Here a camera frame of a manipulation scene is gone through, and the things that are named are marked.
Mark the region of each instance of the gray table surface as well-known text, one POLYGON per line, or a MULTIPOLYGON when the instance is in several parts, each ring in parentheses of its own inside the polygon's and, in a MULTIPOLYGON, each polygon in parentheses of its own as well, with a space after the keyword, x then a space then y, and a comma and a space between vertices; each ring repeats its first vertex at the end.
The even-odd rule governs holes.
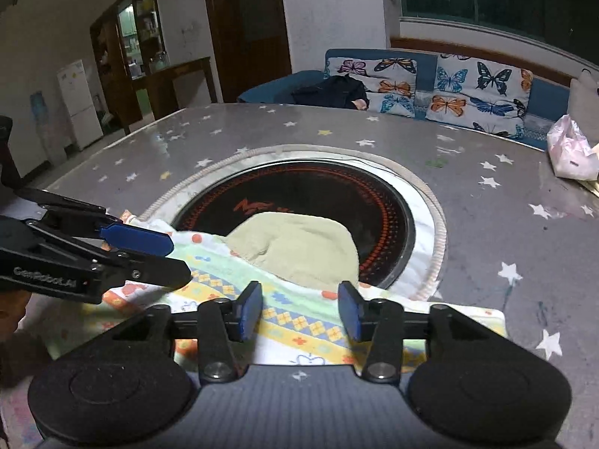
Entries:
POLYGON ((367 151, 395 160, 423 179, 447 218, 442 299, 501 309, 510 337, 541 356, 546 355, 537 349, 543 330, 550 340, 559 333, 562 356, 553 353, 550 362, 566 374, 574 397, 559 441, 569 448, 599 447, 599 199, 574 182, 556 179, 545 153, 393 115, 212 104, 182 110, 143 128, 102 150, 49 190, 104 205, 115 216, 125 209, 141 214, 209 161, 283 143, 367 151), (361 145, 361 140, 372 141, 361 145), (485 185, 484 178, 500 185, 485 185), (542 206, 537 208, 541 214, 531 205, 542 206), (514 267, 502 264, 515 265, 518 277, 512 285, 498 273, 514 267))

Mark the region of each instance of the pink plastic bag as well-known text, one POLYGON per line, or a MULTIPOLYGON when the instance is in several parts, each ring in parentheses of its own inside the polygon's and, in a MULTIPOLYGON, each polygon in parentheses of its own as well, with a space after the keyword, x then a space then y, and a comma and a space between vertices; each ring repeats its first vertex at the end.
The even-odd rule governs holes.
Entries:
POLYGON ((547 148, 556 177, 596 181, 599 157, 570 115, 564 115, 547 133, 547 148))

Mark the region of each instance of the refrigerator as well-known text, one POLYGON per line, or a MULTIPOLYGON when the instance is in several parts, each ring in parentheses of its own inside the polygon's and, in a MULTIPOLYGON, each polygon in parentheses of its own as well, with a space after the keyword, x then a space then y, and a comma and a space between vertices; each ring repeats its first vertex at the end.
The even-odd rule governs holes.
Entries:
POLYGON ((103 136, 83 62, 79 60, 59 70, 58 82, 77 146, 81 150, 103 136))

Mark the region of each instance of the sofa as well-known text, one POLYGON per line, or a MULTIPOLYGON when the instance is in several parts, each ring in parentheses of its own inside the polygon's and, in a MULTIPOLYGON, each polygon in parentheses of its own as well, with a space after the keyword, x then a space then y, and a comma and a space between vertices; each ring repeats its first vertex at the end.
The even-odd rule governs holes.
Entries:
MULTIPOLYGON (((305 70, 290 76, 264 83, 241 94, 239 102, 293 104, 292 91, 315 85, 326 78, 329 62, 336 57, 359 60, 406 58, 417 62, 416 91, 414 94, 414 119, 426 120, 437 77, 439 54, 404 51, 400 49, 329 49, 325 54, 325 71, 305 70)), ((510 139, 525 145, 547 149, 549 128, 567 113, 570 89, 561 84, 534 76, 530 88, 528 107, 523 117, 523 130, 510 139)))

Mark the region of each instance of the wooden door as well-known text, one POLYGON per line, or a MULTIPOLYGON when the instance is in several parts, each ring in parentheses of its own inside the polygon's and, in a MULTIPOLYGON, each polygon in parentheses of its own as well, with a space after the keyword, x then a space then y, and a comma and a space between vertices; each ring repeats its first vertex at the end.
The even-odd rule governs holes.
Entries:
POLYGON ((223 99, 291 73, 283 0, 206 0, 223 99))

